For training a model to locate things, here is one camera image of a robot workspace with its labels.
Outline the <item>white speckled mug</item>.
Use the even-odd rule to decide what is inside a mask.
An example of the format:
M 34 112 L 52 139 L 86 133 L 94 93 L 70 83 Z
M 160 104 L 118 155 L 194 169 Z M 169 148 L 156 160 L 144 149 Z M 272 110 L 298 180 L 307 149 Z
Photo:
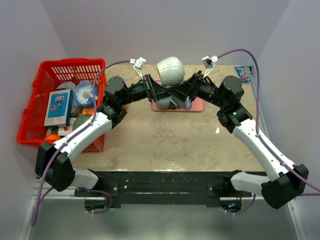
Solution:
M 183 82 L 185 69 L 181 60 L 175 56 L 167 57 L 156 64 L 160 83 L 173 86 Z

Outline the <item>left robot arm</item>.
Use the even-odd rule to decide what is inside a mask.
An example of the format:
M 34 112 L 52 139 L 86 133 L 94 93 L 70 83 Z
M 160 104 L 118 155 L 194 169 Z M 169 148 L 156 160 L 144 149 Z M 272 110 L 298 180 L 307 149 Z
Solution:
M 68 187 L 85 188 L 92 196 L 99 196 L 104 184 L 91 170 L 76 169 L 73 161 L 94 140 L 114 129 L 125 117 L 124 106 L 143 99 L 151 102 L 166 97 L 181 101 L 195 98 L 196 81 L 192 78 L 171 83 L 168 86 L 156 82 L 151 75 L 127 86 L 124 79 L 115 76 L 109 79 L 105 89 L 105 101 L 93 115 L 76 130 L 54 143 L 47 141 L 38 148 L 35 173 L 40 177 L 40 187 L 48 183 L 62 192 Z

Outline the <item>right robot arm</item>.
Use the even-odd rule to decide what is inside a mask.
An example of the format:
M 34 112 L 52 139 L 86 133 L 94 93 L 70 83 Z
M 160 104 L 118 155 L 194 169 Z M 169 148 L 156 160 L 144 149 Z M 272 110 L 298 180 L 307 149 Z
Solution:
M 248 192 L 262 196 L 269 206 L 279 209 L 304 193 L 309 170 L 288 159 L 260 131 L 258 118 L 241 103 L 244 89 L 240 79 L 229 75 L 216 86 L 198 72 L 186 81 L 166 86 L 165 90 L 182 101 L 200 98 L 219 107 L 220 124 L 240 140 L 263 167 L 265 177 L 240 170 L 231 172 L 222 185 L 227 196 Z

